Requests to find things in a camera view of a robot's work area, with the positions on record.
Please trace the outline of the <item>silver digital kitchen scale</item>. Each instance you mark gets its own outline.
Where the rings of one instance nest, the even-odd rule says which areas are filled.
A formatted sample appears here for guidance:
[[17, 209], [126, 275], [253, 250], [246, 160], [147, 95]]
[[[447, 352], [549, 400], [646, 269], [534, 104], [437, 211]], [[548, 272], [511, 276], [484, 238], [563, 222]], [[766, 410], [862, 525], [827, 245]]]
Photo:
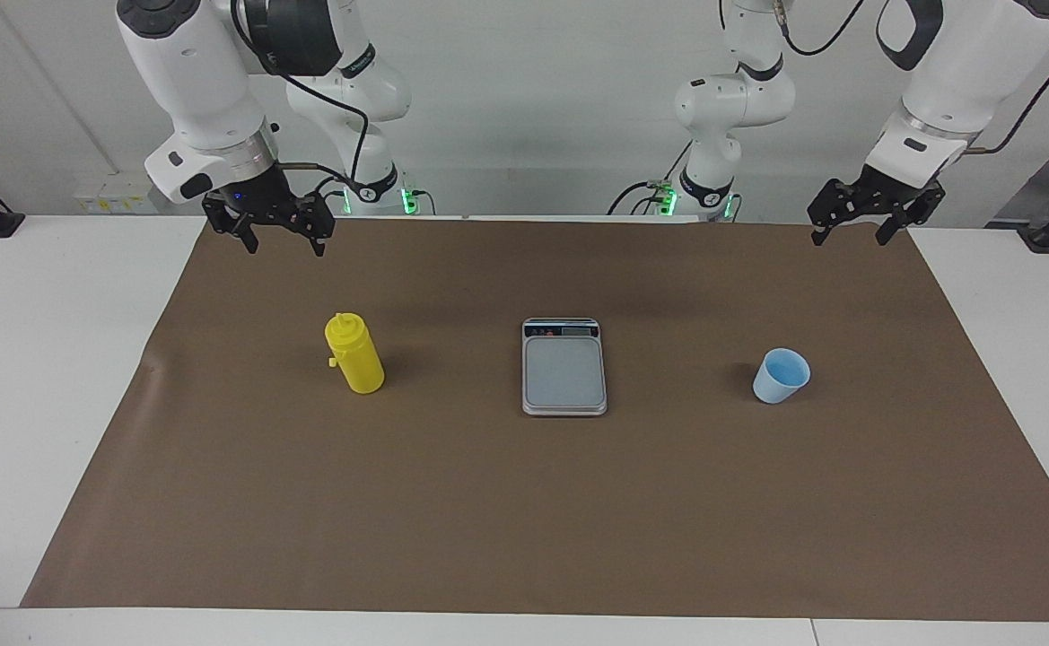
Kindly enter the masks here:
[[521, 409], [535, 417], [597, 417], [608, 410], [605, 352], [597, 319], [521, 322]]

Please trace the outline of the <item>brown paper table mat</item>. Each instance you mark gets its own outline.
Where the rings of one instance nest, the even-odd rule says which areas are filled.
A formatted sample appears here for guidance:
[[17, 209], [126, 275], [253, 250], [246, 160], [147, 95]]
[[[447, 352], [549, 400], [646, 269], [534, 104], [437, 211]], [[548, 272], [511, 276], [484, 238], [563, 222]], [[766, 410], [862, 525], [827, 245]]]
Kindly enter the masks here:
[[[24, 606], [1049, 622], [1049, 478], [908, 236], [258, 237], [197, 238]], [[524, 414], [528, 318], [599, 321], [604, 415]]]

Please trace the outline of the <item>light blue plastic cup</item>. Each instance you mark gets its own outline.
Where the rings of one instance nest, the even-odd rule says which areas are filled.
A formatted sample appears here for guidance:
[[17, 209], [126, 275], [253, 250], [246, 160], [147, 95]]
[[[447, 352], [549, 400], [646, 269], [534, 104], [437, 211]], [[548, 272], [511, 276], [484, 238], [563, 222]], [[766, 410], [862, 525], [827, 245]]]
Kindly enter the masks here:
[[770, 349], [759, 364], [751, 392], [761, 402], [778, 405], [793, 396], [811, 380], [807, 360], [790, 348]]

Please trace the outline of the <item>yellow squeeze bottle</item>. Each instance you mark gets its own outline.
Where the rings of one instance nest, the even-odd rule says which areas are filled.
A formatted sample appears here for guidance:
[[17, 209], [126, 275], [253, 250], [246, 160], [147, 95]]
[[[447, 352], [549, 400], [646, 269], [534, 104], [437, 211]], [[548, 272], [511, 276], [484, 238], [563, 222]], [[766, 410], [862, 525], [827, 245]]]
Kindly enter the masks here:
[[330, 359], [357, 394], [371, 394], [384, 384], [385, 371], [367, 323], [355, 313], [337, 313], [328, 320], [324, 336]]

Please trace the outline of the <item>white wall socket box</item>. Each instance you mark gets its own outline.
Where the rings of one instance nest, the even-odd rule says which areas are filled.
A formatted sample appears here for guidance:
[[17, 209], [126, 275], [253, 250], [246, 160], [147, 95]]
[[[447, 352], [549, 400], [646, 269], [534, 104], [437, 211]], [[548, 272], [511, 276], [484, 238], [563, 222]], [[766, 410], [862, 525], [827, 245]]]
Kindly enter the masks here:
[[159, 201], [145, 181], [86, 181], [78, 185], [73, 200], [89, 215], [155, 215]]

